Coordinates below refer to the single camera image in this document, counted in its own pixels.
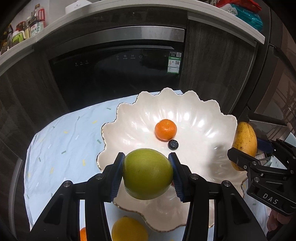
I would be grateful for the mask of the right hand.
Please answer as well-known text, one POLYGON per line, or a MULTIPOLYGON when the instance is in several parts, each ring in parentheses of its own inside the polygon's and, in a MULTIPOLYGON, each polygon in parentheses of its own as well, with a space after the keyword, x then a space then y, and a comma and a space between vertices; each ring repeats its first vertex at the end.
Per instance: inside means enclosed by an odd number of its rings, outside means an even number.
POLYGON ((284 216, 278 213, 277 211, 272 210, 270 212, 270 215, 267 221, 267 229, 269 232, 274 231, 278 228, 279 224, 286 225, 289 223, 291 219, 292 219, 292 215, 284 216))

